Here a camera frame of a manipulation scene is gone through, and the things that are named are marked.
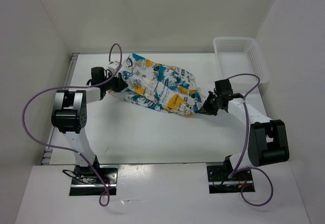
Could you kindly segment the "patterned white teal yellow shorts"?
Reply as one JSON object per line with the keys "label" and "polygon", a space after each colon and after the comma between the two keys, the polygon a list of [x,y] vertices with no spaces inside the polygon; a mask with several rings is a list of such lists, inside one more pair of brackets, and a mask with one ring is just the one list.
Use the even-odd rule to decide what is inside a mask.
{"label": "patterned white teal yellow shorts", "polygon": [[119,74],[127,87],[108,93],[126,102],[182,116],[197,114],[203,106],[194,75],[183,68],[132,53],[122,62]]}

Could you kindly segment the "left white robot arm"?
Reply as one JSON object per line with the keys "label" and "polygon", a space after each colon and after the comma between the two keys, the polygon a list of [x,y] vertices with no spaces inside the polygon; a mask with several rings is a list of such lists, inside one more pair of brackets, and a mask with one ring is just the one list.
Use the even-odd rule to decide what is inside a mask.
{"label": "left white robot arm", "polygon": [[98,182],[102,174],[85,131],[87,105],[101,101],[110,90],[121,92],[127,88],[121,72],[114,72],[114,68],[94,67],[86,88],[75,91],[60,89],[55,93],[52,125],[67,139],[74,153],[77,176],[83,176],[90,183]]}

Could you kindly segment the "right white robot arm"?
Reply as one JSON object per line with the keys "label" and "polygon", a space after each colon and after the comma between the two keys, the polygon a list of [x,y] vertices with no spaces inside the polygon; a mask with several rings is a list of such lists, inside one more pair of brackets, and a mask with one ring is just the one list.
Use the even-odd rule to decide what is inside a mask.
{"label": "right white robot arm", "polygon": [[216,116],[223,110],[245,125],[243,150],[227,156],[223,169],[224,177],[234,180],[241,170],[250,170],[289,160],[289,147],[285,123],[271,119],[246,102],[246,96],[234,93],[229,79],[215,82],[200,114]]}

